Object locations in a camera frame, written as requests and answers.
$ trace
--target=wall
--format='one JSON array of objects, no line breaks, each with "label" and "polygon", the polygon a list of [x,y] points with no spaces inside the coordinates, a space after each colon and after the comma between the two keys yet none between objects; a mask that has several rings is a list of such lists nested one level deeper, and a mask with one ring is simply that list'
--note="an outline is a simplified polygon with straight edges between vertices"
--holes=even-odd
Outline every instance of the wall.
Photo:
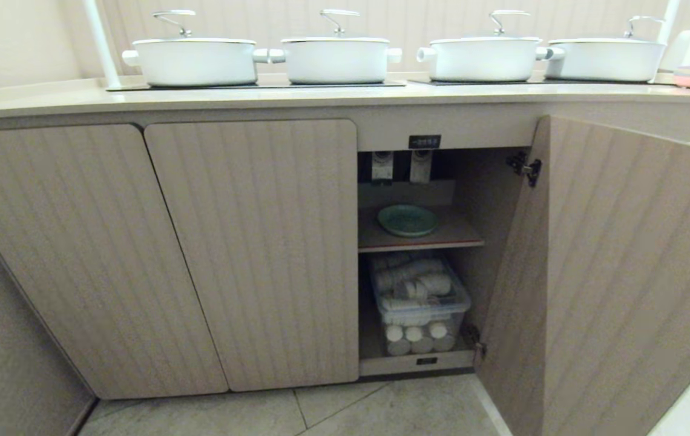
[{"label": "wall", "polygon": [[[68,29],[58,0],[0,0],[0,87],[82,77]],[[0,434],[66,434],[93,398],[0,264]]]},{"label": "wall", "polygon": [[[114,54],[132,48],[137,39],[177,36],[177,29],[151,17],[163,9],[189,8],[198,16],[184,18],[195,36],[248,38],[259,47],[279,47],[288,36],[331,33],[331,25],[318,16],[323,8],[353,9],[362,17],[343,17],[349,32],[391,39],[405,50],[392,71],[423,71],[415,61],[418,47],[433,39],[491,33],[488,13],[495,9],[523,9],[530,17],[503,19],[508,32],[549,39],[608,35],[621,36],[635,15],[663,16],[667,0],[101,0],[107,17]],[[83,14],[71,14],[74,27],[84,27]],[[690,28],[690,0],[683,0],[674,35]],[[636,36],[656,38],[659,25],[636,23]],[[100,75],[90,47],[77,54],[88,74]],[[122,66],[125,74],[138,69]],[[259,65],[260,72],[285,71],[283,65]]]},{"label": "wall", "polygon": [[0,87],[82,77],[61,3],[0,0]]},{"label": "wall", "polygon": [[0,264],[0,434],[66,434],[91,402]]}]

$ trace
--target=countertop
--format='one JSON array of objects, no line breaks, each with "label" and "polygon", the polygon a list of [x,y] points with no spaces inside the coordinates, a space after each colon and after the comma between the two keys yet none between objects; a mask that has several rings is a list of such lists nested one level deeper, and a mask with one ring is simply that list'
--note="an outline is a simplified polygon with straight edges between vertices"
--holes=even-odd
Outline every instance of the countertop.
[{"label": "countertop", "polygon": [[[394,74],[391,80],[411,78]],[[125,78],[137,83],[138,77]],[[260,78],[278,80],[278,78]],[[672,85],[508,84],[402,87],[242,88],[107,92],[101,79],[0,88],[0,118],[107,111],[220,108],[361,107],[509,102],[690,102],[690,89]]]}]

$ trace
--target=clear plastic container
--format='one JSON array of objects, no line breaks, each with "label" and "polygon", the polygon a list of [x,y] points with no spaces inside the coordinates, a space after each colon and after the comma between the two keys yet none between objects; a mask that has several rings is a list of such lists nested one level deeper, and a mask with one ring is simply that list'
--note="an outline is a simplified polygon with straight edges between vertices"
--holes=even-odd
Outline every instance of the clear plastic container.
[{"label": "clear plastic container", "polygon": [[[454,348],[472,301],[444,255],[431,250],[395,251],[372,254],[367,264],[382,318],[387,355],[426,354]],[[434,290],[435,285],[440,286],[437,291],[444,289],[444,276],[449,277],[450,291],[426,295],[426,290]],[[426,284],[423,292],[415,292],[414,284],[418,282]]]}]

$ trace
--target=shelf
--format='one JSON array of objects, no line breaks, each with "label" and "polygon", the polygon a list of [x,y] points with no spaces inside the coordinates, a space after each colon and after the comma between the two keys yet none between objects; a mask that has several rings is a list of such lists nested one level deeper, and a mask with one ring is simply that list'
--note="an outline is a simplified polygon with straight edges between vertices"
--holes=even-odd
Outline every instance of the shelf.
[{"label": "shelf", "polygon": [[372,301],[361,307],[359,318],[359,375],[361,377],[472,367],[475,352],[460,336],[458,344],[455,344],[452,351],[386,356],[381,339],[380,314]]},{"label": "shelf", "polygon": [[484,241],[461,213],[450,206],[425,206],[436,213],[439,227],[424,237],[398,237],[389,234],[378,223],[379,209],[358,211],[358,252],[429,250],[432,248],[458,248],[482,246]]}]

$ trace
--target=wood grain cabinet door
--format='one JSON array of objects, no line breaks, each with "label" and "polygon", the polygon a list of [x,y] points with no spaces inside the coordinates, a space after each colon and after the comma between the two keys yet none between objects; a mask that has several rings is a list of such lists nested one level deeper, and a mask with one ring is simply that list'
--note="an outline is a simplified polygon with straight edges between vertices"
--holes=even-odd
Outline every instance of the wood grain cabinet door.
[{"label": "wood grain cabinet door", "polygon": [[0,131],[0,254],[98,397],[227,390],[135,127]]},{"label": "wood grain cabinet door", "polygon": [[154,124],[145,136],[229,388],[355,380],[353,122]]},{"label": "wood grain cabinet door", "polygon": [[646,435],[690,383],[690,144],[550,117],[537,157],[483,384],[516,436]]}]

